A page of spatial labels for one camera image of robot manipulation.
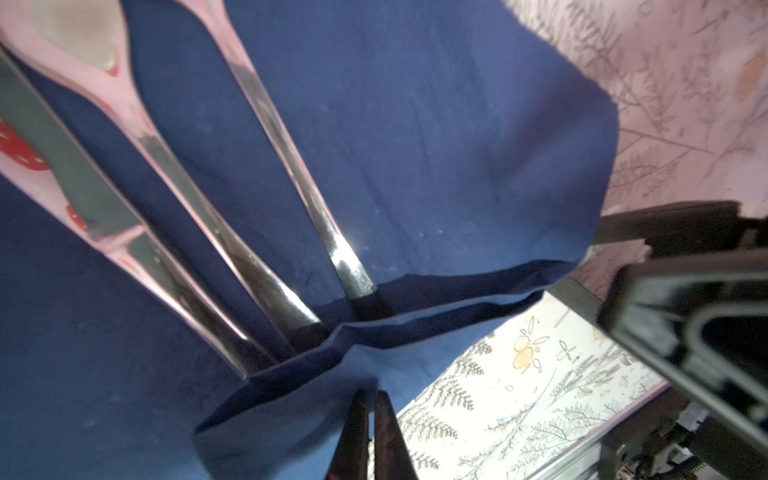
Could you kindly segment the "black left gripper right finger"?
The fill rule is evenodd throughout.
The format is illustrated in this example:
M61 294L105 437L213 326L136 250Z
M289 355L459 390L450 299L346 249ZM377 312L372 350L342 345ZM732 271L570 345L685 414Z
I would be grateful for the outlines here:
M381 390L376 394L374 422L374 478L417 480L392 402Z

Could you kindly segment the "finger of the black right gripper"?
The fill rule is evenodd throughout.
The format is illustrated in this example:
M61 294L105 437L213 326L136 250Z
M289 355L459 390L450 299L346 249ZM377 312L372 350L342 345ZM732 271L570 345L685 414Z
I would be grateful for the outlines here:
M557 300L767 451L767 222L734 200L684 201L604 216L599 245L640 240L604 298L566 278Z

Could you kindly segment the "dark blue paper napkin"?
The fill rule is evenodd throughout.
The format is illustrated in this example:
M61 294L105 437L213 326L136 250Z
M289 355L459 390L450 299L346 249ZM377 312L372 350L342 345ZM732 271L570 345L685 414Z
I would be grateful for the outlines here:
M324 321L293 354L182 204L89 100L18 67L208 293L280 364L241 383L184 321L1 185L5 479L320 479L360 389L405 407L592 243L608 94L499 1L230 1L233 26L392 316L360 322L220 49L186 8L127 1L161 134Z

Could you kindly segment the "silver metal spoon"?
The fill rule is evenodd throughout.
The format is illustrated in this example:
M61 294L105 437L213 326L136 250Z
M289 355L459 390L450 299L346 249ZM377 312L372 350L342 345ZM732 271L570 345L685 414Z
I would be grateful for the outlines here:
M302 200L357 318L371 321L393 316L391 306L342 234L235 31L225 3L220 0L180 0L179 3L202 22L221 51Z

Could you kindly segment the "silver metal fork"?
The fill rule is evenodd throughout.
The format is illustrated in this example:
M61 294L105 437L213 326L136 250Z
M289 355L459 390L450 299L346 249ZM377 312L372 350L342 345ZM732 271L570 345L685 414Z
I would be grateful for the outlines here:
M120 2L4 1L1 42L37 72L88 99L120 129L292 348L307 351L328 337L326 325L210 203L153 123L134 82Z

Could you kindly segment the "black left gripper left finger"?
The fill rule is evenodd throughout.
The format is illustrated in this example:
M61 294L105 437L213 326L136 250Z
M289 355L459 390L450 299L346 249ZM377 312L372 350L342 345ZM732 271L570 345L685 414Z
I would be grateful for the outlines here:
M365 480L368 470L369 393L358 391L351 403L347 420L326 480Z

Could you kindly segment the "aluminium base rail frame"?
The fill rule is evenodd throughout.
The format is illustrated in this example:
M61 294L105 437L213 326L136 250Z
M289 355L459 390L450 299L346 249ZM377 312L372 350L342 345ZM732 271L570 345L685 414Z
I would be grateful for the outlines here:
M530 477L765 479L767 455L663 384Z

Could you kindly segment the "silver metal knife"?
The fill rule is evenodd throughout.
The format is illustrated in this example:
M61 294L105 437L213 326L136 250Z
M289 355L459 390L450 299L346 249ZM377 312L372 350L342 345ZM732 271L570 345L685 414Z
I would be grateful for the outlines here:
M274 363L161 242L6 54L1 174L165 304L240 377Z

